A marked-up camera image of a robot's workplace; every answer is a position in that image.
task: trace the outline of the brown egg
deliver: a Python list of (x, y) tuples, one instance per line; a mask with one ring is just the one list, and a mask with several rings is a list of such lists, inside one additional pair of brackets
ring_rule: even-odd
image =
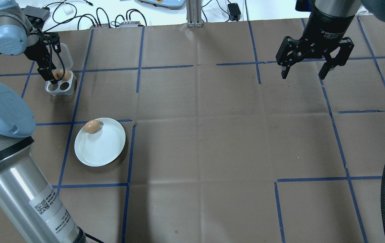
[(59, 79), (60, 78), (58, 71), (52, 70), (52, 73), (53, 73), (53, 76), (55, 77), (55, 79)]
[(99, 120), (90, 120), (84, 125), (84, 131), (87, 133), (94, 133), (100, 128)]
[[(61, 78), (62, 75), (63, 75), (63, 70), (58, 71), (58, 75), (59, 75), (59, 78)], [(71, 73), (70, 73), (69, 71), (66, 71), (65, 76), (63, 77), (62, 80), (67, 81), (67, 80), (69, 80), (70, 78), (71, 78)]]

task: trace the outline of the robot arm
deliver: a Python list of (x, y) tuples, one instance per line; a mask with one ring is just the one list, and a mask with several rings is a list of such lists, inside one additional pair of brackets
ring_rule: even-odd
[[(355, 46), (350, 37), (344, 37), (361, 3), (376, 17), (385, 22), (385, 0), (315, 0), (310, 1), (311, 14), (304, 33), (299, 40), (286, 36), (276, 54), (278, 65), (282, 66), (281, 76), (285, 79), (290, 67), (306, 58), (321, 59), (319, 77), (324, 79), (336, 66), (346, 64)], [(339, 48), (332, 57), (331, 52)]]
[(45, 36), (34, 29), (15, 0), (0, 0), (0, 54), (20, 55), (38, 64), (38, 72), (45, 81), (57, 83), (52, 70), (52, 53), (46, 46), (51, 45), (59, 53), (60, 43), (56, 33)]

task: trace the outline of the egg carton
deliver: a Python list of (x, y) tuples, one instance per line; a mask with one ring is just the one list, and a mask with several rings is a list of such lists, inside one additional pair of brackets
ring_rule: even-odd
[(52, 96), (72, 95), (74, 93), (75, 82), (77, 77), (71, 70), (67, 70), (71, 74), (68, 80), (60, 80), (57, 84), (52, 84), (50, 81), (46, 81), (46, 91)]

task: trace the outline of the table surface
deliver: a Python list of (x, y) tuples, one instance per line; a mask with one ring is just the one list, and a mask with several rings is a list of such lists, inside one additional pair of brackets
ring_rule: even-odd
[[(60, 32), (74, 94), (50, 96), (23, 56), (0, 56), (0, 82), (34, 112), (48, 181), (106, 243), (384, 242), (385, 23), (355, 18), (351, 58), (325, 80), (322, 61), (282, 80), (275, 53), (304, 23)], [(128, 143), (95, 168), (74, 141), (97, 117), (118, 120)], [(22, 241), (0, 210), (0, 243)]]

